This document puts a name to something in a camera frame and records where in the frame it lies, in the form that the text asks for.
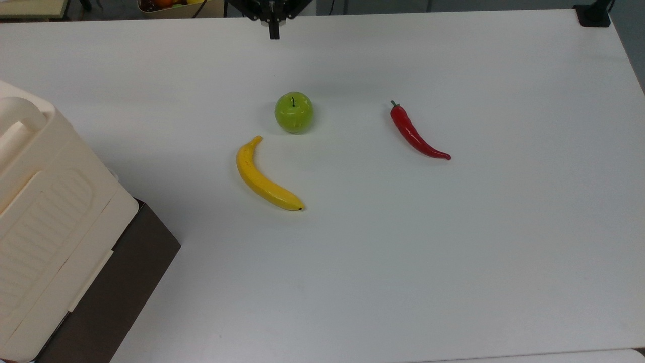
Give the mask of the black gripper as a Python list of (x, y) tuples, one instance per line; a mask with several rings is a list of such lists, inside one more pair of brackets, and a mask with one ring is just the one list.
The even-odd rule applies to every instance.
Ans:
[(295, 19), (311, 3), (312, 1), (228, 1), (230, 6), (240, 11), (246, 18), (269, 23), (268, 31), (271, 40), (280, 39), (280, 22)]

